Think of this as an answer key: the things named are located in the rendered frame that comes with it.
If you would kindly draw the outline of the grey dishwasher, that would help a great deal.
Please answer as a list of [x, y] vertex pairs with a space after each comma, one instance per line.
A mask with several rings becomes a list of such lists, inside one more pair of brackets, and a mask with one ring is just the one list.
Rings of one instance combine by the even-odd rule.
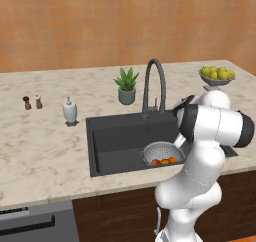
[[0, 242], [80, 242], [72, 202], [0, 211]]

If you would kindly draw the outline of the white soap dispenser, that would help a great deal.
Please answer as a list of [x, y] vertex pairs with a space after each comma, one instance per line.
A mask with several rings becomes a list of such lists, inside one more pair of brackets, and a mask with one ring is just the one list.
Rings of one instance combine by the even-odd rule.
[[77, 105], [71, 101], [70, 96], [67, 96], [67, 101], [63, 104], [63, 114], [68, 123], [74, 123], [77, 120]]

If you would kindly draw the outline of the brown pepper shaker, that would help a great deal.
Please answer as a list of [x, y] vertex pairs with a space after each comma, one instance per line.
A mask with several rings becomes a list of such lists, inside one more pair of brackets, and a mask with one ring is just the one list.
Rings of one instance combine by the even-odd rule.
[[26, 110], [30, 110], [32, 107], [31, 107], [31, 104], [29, 102], [29, 97], [28, 96], [24, 96], [22, 99], [23, 99], [24, 104], [25, 104], [25, 109]]

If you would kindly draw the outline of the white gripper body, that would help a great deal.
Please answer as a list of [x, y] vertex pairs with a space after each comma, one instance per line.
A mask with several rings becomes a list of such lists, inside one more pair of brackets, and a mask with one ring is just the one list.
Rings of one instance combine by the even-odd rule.
[[177, 148], [180, 148], [183, 143], [186, 141], [186, 138], [181, 134], [179, 133], [175, 142], [174, 142], [174, 145], [177, 147]]

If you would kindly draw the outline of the white-topped brown salt shaker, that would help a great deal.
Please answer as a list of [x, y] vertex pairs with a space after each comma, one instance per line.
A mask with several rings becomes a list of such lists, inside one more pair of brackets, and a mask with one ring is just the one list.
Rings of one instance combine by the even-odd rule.
[[40, 95], [35, 95], [34, 98], [36, 100], [36, 107], [37, 107], [37, 109], [42, 109], [43, 105], [42, 105], [42, 102], [41, 102], [41, 96]]

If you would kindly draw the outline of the grey fruit bowl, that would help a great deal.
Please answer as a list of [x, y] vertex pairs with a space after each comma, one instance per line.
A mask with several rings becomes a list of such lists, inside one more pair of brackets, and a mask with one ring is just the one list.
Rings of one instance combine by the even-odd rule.
[[214, 79], [211, 79], [209, 77], [206, 77], [204, 76], [202, 73], [201, 73], [201, 69], [198, 70], [198, 74], [200, 75], [201, 79], [208, 85], [210, 86], [224, 86], [224, 85], [227, 85], [229, 84], [231, 81], [235, 80], [236, 77], [234, 76], [232, 79], [229, 79], [229, 80], [214, 80]]

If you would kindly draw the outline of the dark grey curved faucet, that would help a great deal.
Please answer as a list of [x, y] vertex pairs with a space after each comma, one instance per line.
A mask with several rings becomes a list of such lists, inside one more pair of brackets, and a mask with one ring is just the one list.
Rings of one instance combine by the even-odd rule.
[[142, 104], [142, 119], [146, 120], [148, 115], [149, 115], [149, 106], [148, 106], [148, 96], [149, 96], [149, 79], [150, 79], [150, 71], [152, 65], [155, 65], [158, 74], [159, 74], [159, 79], [160, 79], [160, 87], [161, 87], [161, 100], [160, 100], [160, 107], [159, 107], [159, 112], [160, 114], [164, 114], [165, 112], [165, 103], [166, 103], [166, 81], [165, 81], [165, 75], [164, 75], [164, 70], [162, 68], [162, 65], [159, 60], [156, 58], [151, 59], [148, 62], [147, 68], [146, 68], [146, 73], [145, 73], [145, 84], [144, 84], [144, 94], [143, 94], [143, 104]]

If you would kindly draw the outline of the dark brown cupboard door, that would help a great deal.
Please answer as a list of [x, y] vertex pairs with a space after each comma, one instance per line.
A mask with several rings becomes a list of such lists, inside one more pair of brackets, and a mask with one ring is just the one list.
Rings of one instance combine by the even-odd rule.
[[195, 230], [204, 242], [228, 242], [256, 235], [256, 171], [218, 179], [221, 202], [207, 210]]
[[80, 242], [154, 242], [155, 188], [73, 200]]

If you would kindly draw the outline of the dark grey sink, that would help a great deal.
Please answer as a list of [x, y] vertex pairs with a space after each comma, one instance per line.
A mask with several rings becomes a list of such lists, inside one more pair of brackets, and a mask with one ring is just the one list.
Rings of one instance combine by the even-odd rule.
[[144, 148], [178, 136], [171, 110], [150, 113], [146, 120], [140, 113], [87, 118], [86, 130], [91, 177], [158, 168], [145, 163]]

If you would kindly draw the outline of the green plant in grey pot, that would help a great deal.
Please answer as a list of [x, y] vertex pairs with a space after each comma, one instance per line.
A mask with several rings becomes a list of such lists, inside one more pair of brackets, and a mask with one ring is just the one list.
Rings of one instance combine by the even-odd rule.
[[133, 68], [130, 68], [128, 72], [125, 72], [123, 68], [120, 68], [120, 76], [117, 77], [114, 82], [119, 86], [118, 100], [121, 104], [131, 105], [134, 103], [137, 77], [138, 74], [133, 74]]

